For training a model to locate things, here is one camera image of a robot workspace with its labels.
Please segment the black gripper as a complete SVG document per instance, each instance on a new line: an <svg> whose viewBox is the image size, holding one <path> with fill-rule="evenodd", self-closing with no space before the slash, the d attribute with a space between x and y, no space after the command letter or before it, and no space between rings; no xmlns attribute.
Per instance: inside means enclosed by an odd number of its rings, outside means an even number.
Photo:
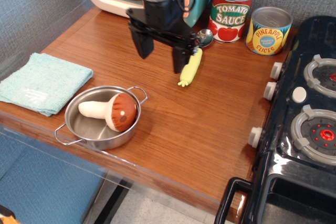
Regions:
<svg viewBox="0 0 336 224"><path fill-rule="evenodd" d="M174 73L181 73L194 53L196 33L183 20L184 0L143 0L144 8L130 8L129 27L142 59L154 49L154 40L173 47Z"/></svg>

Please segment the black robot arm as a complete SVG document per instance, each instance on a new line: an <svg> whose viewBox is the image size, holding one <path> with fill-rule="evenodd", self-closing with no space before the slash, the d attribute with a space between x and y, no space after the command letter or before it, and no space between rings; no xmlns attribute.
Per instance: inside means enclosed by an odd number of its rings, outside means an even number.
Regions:
<svg viewBox="0 0 336 224"><path fill-rule="evenodd" d="M157 40L172 47L174 72L181 73L196 47L196 32L183 18L184 0L143 0L143 6L126 11L139 56L149 56Z"/></svg>

